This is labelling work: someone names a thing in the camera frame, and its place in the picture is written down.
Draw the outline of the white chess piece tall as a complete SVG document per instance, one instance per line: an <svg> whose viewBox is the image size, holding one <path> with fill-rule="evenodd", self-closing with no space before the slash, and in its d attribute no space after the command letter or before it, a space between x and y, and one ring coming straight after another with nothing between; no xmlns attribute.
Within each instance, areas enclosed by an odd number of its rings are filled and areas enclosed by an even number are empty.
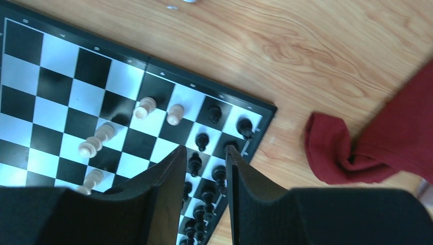
<svg viewBox="0 0 433 245"><path fill-rule="evenodd" d="M139 120L144 120L156 109L156 101L152 97L144 97L135 108L133 116Z"/></svg>

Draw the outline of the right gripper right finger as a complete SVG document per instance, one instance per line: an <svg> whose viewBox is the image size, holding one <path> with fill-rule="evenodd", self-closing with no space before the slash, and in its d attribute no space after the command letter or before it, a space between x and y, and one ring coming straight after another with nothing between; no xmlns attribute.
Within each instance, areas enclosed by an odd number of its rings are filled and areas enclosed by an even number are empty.
<svg viewBox="0 0 433 245"><path fill-rule="evenodd" d="M285 189L225 151L234 244L432 244L432 218L405 190Z"/></svg>

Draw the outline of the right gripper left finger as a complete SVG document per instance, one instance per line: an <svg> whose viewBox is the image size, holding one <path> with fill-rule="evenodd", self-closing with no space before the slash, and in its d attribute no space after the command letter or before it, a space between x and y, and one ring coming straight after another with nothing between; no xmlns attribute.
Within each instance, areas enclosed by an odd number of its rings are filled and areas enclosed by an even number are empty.
<svg viewBox="0 0 433 245"><path fill-rule="evenodd" d="M1 244L175 244L186 147L104 193L1 188Z"/></svg>

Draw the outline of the black white chessboard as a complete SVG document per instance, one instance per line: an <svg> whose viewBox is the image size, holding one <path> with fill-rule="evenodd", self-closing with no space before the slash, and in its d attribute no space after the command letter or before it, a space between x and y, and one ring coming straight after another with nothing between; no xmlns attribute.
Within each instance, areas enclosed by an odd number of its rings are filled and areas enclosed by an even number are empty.
<svg viewBox="0 0 433 245"><path fill-rule="evenodd" d="M144 97L156 109L133 116ZM184 108L176 126L172 105ZM221 108L217 124L210 106ZM93 169L101 193L186 147L186 175L177 244L208 244L228 201L212 178L225 166L225 143L236 141L250 162L277 108L274 104L82 31L9 1L1 1L1 186L82 185ZM253 139L236 129L241 118ZM116 135L93 158L78 146L103 124Z"/></svg>

